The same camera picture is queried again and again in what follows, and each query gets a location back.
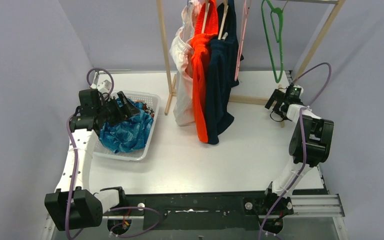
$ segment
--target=clothes hanger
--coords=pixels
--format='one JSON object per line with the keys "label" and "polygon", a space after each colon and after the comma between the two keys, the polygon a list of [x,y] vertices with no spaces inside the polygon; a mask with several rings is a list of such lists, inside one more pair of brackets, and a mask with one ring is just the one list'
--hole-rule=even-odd
{"label": "clothes hanger", "polygon": [[208,11],[210,9],[210,2],[205,0],[205,14],[204,14],[204,24],[202,25],[201,33],[203,34],[205,31],[205,26],[207,24]]}
{"label": "clothes hanger", "polygon": [[247,0],[243,3],[243,11],[242,11],[242,25],[240,26],[240,43],[239,43],[239,50],[237,51],[237,59],[236,59],[236,71],[234,74],[234,80],[238,80],[239,75],[239,66],[241,65],[241,56],[242,56],[242,48],[244,47],[244,38],[245,38],[245,31],[247,30],[247,21],[248,21],[248,14],[250,13],[250,7],[253,3],[253,0],[249,1],[249,5],[247,6]]}
{"label": "clothes hanger", "polygon": [[218,33],[218,40],[222,39],[222,34],[223,34],[223,29],[225,28],[225,21],[226,21],[226,16],[228,15],[228,0],[223,0],[224,4],[224,12],[223,12],[223,18],[221,20],[221,26],[220,26],[220,32]]}
{"label": "clothes hanger", "polygon": [[[280,75],[278,77],[278,74],[276,73],[276,66],[275,66],[275,60],[273,59],[273,54],[272,54],[272,47],[270,46],[270,40],[269,40],[269,35],[267,32],[267,25],[266,25],[266,18],[264,17],[264,2],[267,2],[268,6],[270,7],[270,19],[271,19],[271,27],[273,28],[274,31],[274,38],[276,39],[276,43],[279,44],[279,58],[280,58]],[[264,25],[264,32],[265,32],[265,39],[267,41],[267,47],[268,47],[268,53],[270,55],[270,61],[271,61],[271,68],[273,69],[273,74],[274,74],[274,80],[276,83],[279,83],[282,79],[282,74],[284,71],[284,60],[283,60],[283,51],[282,51],[282,29],[284,25],[284,15],[283,15],[283,9],[280,7],[274,7],[270,0],[262,0],[261,3],[261,16],[262,16],[262,24]],[[277,19],[279,20],[279,29],[277,31],[276,26],[275,26],[275,21],[273,19],[273,14],[277,15]]]}

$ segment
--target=laundry basket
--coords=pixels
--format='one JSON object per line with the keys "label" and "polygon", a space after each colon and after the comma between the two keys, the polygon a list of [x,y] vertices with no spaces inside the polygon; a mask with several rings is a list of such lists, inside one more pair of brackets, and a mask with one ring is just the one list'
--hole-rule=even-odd
{"label": "laundry basket", "polygon": [[[114,90],[111,94],[111,96],[114,96],[118,98],[117,92]],[[95,156],[107,158],[107,159],[117,159],[117,160],[124,160],[124,161],[140,161],[145,158],[148,152],[148,148],[150,147],[150,142],[152,139],[152,135],[154,132],[155,125],[157,123],[157,116],[158,116],[158,111],[160,108],[160,102],[161,98],[158,95],[155,94],[150,94],[146,92],[138,92],[138,91],[124,91],[123,93],[131,99],[132,101],[141,101],[146,103],[149,107],[151,107],[154,110],[154,117],[153,117],[153,123],[151,126],[151,130],[149,132],[148,140],[146,141],[146,146],[142,149],[132,151],[129,153],[125,152],[119,152],[119,153],[113,153],[111,150],[108,148],[104,147],[101,143],[101,141],[98,141],[95,146],[95,150],[93,154]]]}

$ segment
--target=white tabletop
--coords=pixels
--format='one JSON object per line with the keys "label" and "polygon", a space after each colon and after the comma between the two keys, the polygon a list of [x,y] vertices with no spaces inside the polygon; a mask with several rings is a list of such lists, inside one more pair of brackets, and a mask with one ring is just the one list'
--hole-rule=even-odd
{"label": "white tabletop", "polygon": [[[229,102],[234,122],[213,146],[198,140],[195,125],[176,125],[175,97],[168,116],[164,115],[169,95],[165,73],[120,73],[113,77],[115,91],[156,94],[161,97],[161,106],[145,159],[129,162],[93,157],[92,192],[106,187],[123,187],[126,194],[263,191],[292,160],[288,147],[295,125],[288,121],[280,128],[264,106]],[[109,79],[107,75],[99,78],[105,79]],[[232,94],[268,98],[278,86],[270,71],[241,72],[239,79],[241,83]],[[287,86],[286,77],[281,83]],[[314,168],[296,189],[322,188]]]}

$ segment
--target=gray wall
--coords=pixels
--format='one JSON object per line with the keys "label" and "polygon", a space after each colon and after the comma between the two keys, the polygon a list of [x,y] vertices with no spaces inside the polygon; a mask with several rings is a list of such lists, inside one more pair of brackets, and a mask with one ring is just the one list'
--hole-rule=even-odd
{"label": "gray wall", "polygon": [[[165,69],[155,0],[59,0],[59,2],[95,67]],[[285,3],[277,0],[272,2],[277,7],[282,7]],[[244,0],[235,1],[238,36],[241,31],[243,4]],[[186,0],[164,0],[163,5],[170,46],[177,29],[182,25],[181,11],[186,5]],[[291,70],[297,63],[327,7],[326,4],[302,2],[287,4],[283,27],[283,61],[287,70]],[[265,9],[270,19],[267,5]],[[246,29],[243,47],[245,59],[241,63],[241,70],[271,69],[261,17],[261,0],[253,1]],[[273,33],[270,34],[278,66],[279,48],[275,44]]]}
{"label": "gray wall", "polygon": [[[339,193],[351,240],[384,239],[384,1],[347,0],[310,66],[330,62],[330,85],[312,106],[335,122],[326,185]],[[302,79],[309,100],[326,67]]]}
{"label": "gray wall", "polygon": [[0,240],[37,240],[91,67],[57,0],[0,0]]}

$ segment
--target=wooden hanger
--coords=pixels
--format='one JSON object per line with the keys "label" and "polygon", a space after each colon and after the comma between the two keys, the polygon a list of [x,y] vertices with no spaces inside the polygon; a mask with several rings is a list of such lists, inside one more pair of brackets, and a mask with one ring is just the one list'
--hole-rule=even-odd
{"label": "wooden hanger", "polygon": [[205,14],[204,14],[204,24],[202,25],[201,33],[203,34],[205,31],[205,26],[207,25],[207,17],[208,17],[208,11],[210,10],[210,2],[208,0],[205,0]]}
{"label": "wooden hanger", "polygon": [[226,21],[226,16],[228,15],[228,0],[223,0],[224,4],[224,12],[223,12],[223,18],[221,19],[221,26],[220,26],[220,32],[218,33],[218,40],[222,39],[223,35],[223,29],[225,28],[225,21]]}

